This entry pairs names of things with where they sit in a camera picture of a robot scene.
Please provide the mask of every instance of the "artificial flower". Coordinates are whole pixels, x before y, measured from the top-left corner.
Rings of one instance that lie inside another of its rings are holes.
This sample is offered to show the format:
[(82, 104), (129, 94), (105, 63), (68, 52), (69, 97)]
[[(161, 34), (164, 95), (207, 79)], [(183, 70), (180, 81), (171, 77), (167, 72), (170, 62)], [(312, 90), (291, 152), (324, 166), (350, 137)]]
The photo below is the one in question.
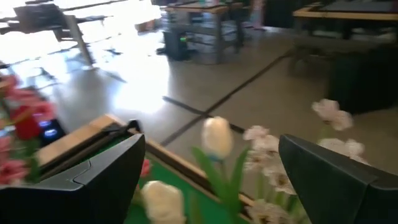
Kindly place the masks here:
[(156, 180), (146, 183), (141, 193), (146, 214), (152, 223), (185, 223), (181, 190)]
[(355, 160), (355, 161), (357, 161), (357, 162), (360, 162), (360, 163), (363, 163), (363, 164), (365, 164), (365, 165), (370, 166), (370, 164), (369, 164), (365, 159), (363, 159), (363, 158), (360, 157), (360, 156), (351, 156), (350, 159), (353, 159), (353, 160)]
[(255, 140), (259, 138), (265, 138), (268, 134), (269, 134), (269, 129), (266, 129), (260, 125), (255, 125), (245, 130), (243, 134), (243, 139), (247, 141)]
[(342, 140), (336, 138), (322, 139), (318, 145), (333, 152), (337, 152), (338, 154), (347, 156), (355, 161), (369, 165), (368, 162), (361, 157), (361, 154), (364, 152), (363, 144), (353, 139), (349, 139), (347, 142), (343, 142)]
[(144, 159), (144, 162), (142, 163), (141, 174), (139, 177), (146, 177), (149, 174), (151, 167), (152, 164), (150, 163), (150, 160)]
[(0, 138), (0, 164), (8, 159), (11, 146), (11, 137), (3, 136)]
[(15, 184), (27, 174), (24, 161), (8, 160), (0, 164), (0, 184)]
[(333, 152), (337, 152), (338, 154), (349, 156), (349, 152), (346, 147), (346, 143), (337, 138), (327, 138), (321, 139), (318, 142), (319, 146), (322, 146), (326, 149), (329, 149)]
[(266, 150), (250, 150), (244, 162), (245, 171), (262, 171), (270, 164), (272, 157)]
[(268, 167), (263, 170), (263, 174), (269, 178), (269, 183), (275, 188), (276, 192), (285, 192), (290, 195), (295, 195), (293, 185), (286, 174), (282, 161), (275, 163), (273, 167)]
[(31, 140), (39, 136), (42, 132), (42, 129), (30, 111), (30, 106), (20, 106), (11, 113), (11, 119), (16, 122), (14, 124), (16, 135), (20, 140)]
[(364, 145), (355, 141), (354, 139), (349, 139), (346, 142), (346, 147), (350, 157), (360, 156), (365, 151)]
[(333, 129), (342, 131), (353, 126), (353, 119), (348, 112), (339, 108), (337, 101), (323, 99), (312, 104), (312, 109), (321, 117), (323, 122), (330, 124)]
[(3, 82), (7, 83), (7, 86), (4, 87), (6, 96), (18, 85), (19, 80), (16, 75), (7, 75), (2, 77)]
[(232, 150), (233, 136), (226, 119), (208, 118), (201, 133), (204, 152), (213, 160), (225, 159)]
[(55, 117), (53, 104), (39, 101), (31, 105), (37, 121), (51, 121)]
[(264, 138), (257, 138), (252, 141), (254, 150), (265, 150), (268, 153), (279, 152), (279, 138), (268, 134)]
[(247, 206), (246, 210), (254, 224), (292, 224), (293, 220), (289, 214), (279, 206), (266, 203), (264, 199), (254, 201), (252, 207)]

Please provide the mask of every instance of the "desk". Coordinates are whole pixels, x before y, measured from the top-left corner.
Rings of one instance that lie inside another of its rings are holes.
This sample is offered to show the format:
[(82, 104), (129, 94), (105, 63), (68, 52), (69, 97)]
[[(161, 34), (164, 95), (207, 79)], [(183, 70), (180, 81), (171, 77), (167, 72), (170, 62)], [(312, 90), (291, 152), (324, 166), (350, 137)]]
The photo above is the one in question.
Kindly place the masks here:
[(293, 12), (295, 19), (295, 52), (292, 59), (292, 67), (295, 63), (308, 56), (308, 49), (332, 49), (335, 52), (349, 52), (358, 50), (368, 50), (379, 44), (385, 44), (385, 41), (372, 40), (349, 40), (344, 35), (337, 39), (323, 38), (314, 36), (304, 30), (304, 26), (310, 22), (320, 19), (336, 20), (340, 23), (352, 21), (373, 21), (381, 24), (389, 24), (396, 28), (396, 39), (398, 40), (398, 14), (394, 13), (359, 13), (359, 12), (321, 12), (316, 7), (320, 6), (319, 2), (309, 4), (299, 10)]
[[(37, 153), (40, 164), (45, 167), (51, 164), (52, 161), (57, 160), (57, 158), (63, 157), (63, 162), (52, 170), (57, 170), (65, 165), (74, 166), (137, 133), (135, 129), (131, 129), (125, 134), (106, 134), (104, 132), (106, 128), (118, 129), (123, 125), (125, 124), (112, 115), (100, 116), (64, 138), (41, 149)], [(146, 157), (154, 165), (152, 168), (153, 177), (182, 190), (185, 196), (185, 212), (188, 212), (188, 194), (191, 191), (195, 191), (200, 201), (205, 223), (224, 223), (228, 218), (228, 214), (218, 203), (218, 199), (212, 194), (204, 172), (147, 137), (146, 141)], [(71, 151), (76, 151), (75, 149), (78, 147), (80, 147), (80, 151), (73, 155), (67, 155)], [(43, 178), (52, 175), (50, 174), (51, 172), (44, 174)], [(252, 205), (253, 201), (244, 195), (240, 195), (240, 199), (243, 205), (240, 224), (248, 224), (249, 219), (244, 206)], [(149, 221), (141, 207), (132, 206), (124, 223), (145, 224), (149, 223)]]
[[(183, 4), (177, 6), (167, 6), (165, 11), (169, 16), (169, 20), (171, 19), (172, 12), (196, 12), (196, 13), (209, 13), (213, 15), (213, 20), (215, 22), (215, 27), (201, 27), (201, 26), (193, 26), (191, 23), (189, 24), (176, 24), (171, 23), (169, 28), (171, 29), (179, 29), (187, 32), (205, 34), (205, 35), (214, 35), (216, 37), (214, 46), (216, 50), (216, 63), (221, 63), (223, 50), (227, 47), (234, 46), (235, 52), (239, 52), (239, 48), (243, 45), (243, 30), (242, 30), (242, 19), (241, 19), (241, 9), (243, 8), (243, 4), (240, 2), (232, 3), (229, 6), (227, 5), (217, 5), (217, 6), (204, 6), (198, 2)], [(223, 29), (222, 29), (222, 15), (226, 14), (229, 10), (233, 13), (233, 20), (236, 25), (236, 39), (233, 41), (226, 41), (223, 38)]]

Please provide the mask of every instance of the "polished floor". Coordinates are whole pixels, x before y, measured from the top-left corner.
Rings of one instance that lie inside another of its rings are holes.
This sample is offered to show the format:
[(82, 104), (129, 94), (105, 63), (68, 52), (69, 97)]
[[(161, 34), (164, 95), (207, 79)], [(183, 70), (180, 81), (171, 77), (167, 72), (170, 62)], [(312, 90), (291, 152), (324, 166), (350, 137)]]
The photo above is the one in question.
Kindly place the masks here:
[[(289, 133), (316, 141), (322, 123), (311, 104), (323, 98), (328, 64), (316, 60), (290, 74), (291, 36), (272, 29), (255, 33), (239, 55), (227, 53), (221, 65), (174, 62), (156, 55), (159, 39), (156, 33), (124, 34), (92, 44), (99, 67), (95, 71), (81, 69), (83, 60), (75, 49), (39, 60), (58, 79), (58, 85), (42, 93), (57, 105), (63, 125), (73, 131), (104, 113), (125, 121), (139, 119), (148, 138), (195, 163), (190, 147), (200, 145), (204, 119), (223, 116), (233, 124), (236, 143), (228, 167), (247, 144), (243, 129), (255, 124), (277, 136)], [(110, 45), (123, 54), (103, 50)], [(19, 63), (13, 69), (28, 77), (36, 64)], [(40, 78), (37, 83), (49, 84)], [(343, 137), (364, 143), (370, 164), (398, 174), (398, 110), (362, 114), (354, 122)], [(252, 195), (252, 177), (245, 178), (243, 191)]]

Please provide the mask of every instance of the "white tulip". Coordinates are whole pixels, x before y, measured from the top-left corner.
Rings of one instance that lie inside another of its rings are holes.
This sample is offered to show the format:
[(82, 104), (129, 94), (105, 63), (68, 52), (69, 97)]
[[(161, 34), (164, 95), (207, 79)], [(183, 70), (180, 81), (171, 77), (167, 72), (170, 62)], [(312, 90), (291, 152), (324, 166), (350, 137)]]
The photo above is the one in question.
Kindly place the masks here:
[(204, 152), (214, 160), (223, 160), (233, 147), (233, 137), (229, 123), (222, 117), (208, 118), (202, 129)]
[(156, 180), (146, 183), (141, 193), (151, 223), (185, 223), (181, 190)]

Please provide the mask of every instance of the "black floor line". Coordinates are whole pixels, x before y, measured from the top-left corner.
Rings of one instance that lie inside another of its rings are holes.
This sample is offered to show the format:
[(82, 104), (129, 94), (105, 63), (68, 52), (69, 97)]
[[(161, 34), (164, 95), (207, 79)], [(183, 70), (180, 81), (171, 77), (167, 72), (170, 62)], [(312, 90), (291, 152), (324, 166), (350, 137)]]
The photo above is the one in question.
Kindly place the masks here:
[[(195, 119), (193, 119), (192, 121), (190, 121), (189, 123), (187, 123), (186, 125), (182, 126), (180, 129), (176, 130), (174, 133), (172, 133), (169, 137), (167, 137), (165, 140), (163, 140), (160, 144), (162, 146), (167, 146), (169, 145), (172, 141), (176, 140), (178, 137), (180, 137), (185, 131), (188, 131), (188, 129), (190, 129), (191, 127), (193, 127), (197, 122), (199, 122), (202, 119), (205, 118), (209, 118), (210, 117), (210, 113), (213, 112), (215, 109), (217, 109), (219, 106), (221, 106), (223, 103), (225, 103), (225, 101), (227, 101), (232, 95), (234, 95), (235, 93), (237, 93), (239, 90), (242, 90), (245, 86), (247, 86), (248, 84), (252, 83), (254, 80), (258, 79), (261, 75), (263, 75), (264, 73), (266, 73), (268, 70), (270, 70), (273, 66), (277, 65), (279, 62), (282, 61), (282, 59), (288, 57), (290, 54), (290, 50), (288, 50), (286, 53), (284, 53), (283, 55), (281, 55), (280, 57), (277, 57), (274, 61), (272, 61), (270, 64), (268, 64), (265, 68), (263, 68), (262, 70), (258, 71), (254, 76), (252, 76), (250, 79), (246, 80), (244, 83), (242, 83), (240, 86), (238, 86), (237, 88), (235, 88), (234, 90), (232, 90), (231, 92), (229, 92), (227, 95), (225, 95), (224, 97), (222, 97), (222, 99), (220, 99), (219, 101), (217, 101), (215, 104), (213, 104), (211, 107), (209, 107), (209, 109), (207, 109), (206, 111), (204, 111), (203, 114), (200, 114), (199, 116), (197, 116)], [(240, 128), (236, 125), (231, 124), (231, 129), (233, 131), (236, 131), (238, 133), (243, 133), (244, 129)]]
[(248, 84), (254, 82), (257, 80), (261, 75), (266, 73), (268, 70), (270, 70), (273, 66), (277, 65), (280, 61), (282, 61), (284, 58), (288, 57), (290, 54), (290, 50), (288, 50), (286, 53), (281, 55), (280, 57), (277, 57), (275, 60), (273, 60), (269, 65), (267, 65), (265, 68), (262, 70), (258, 71), (254, 76), (252, 76), (250, 79), (246, 80), (244, 83), (242, 83), (240, 86), (236, 87), (234, 90), (229, 92), (227, 95), (222, 97), (219, 101), (217, 101), (213, 106), (209, 107), (205, 113), (210, 114), (213, 112), (215, 109), (217, 109), (219, 106), (221, 106), (223, 103), (225, 103), (229, 98), (231, 98), (232, 95), (237, 93), (239, 90), (242, 90), (244, 87), (246, 87)]
[(181, 107), (181, 108), (183, 108), (183, 109), (185, 109), (185, 110), (187, 110), (187, 111), (189, 111), (191, 113), (198, 114), (198, 115), (205, 114), (204, 111), (195, 109), (195, 108), (193, 108), (191, 106), (186, 105), (185, 103), (179, 102), (179, 101), (177, 101), (177, 100), (175, 100), (173, 98), (170, 98), (168, 96), (163, 96), (163, 100), (168, 102), (168, 103), (171, 103), (171, 104), (173, 104), (175, 106)]

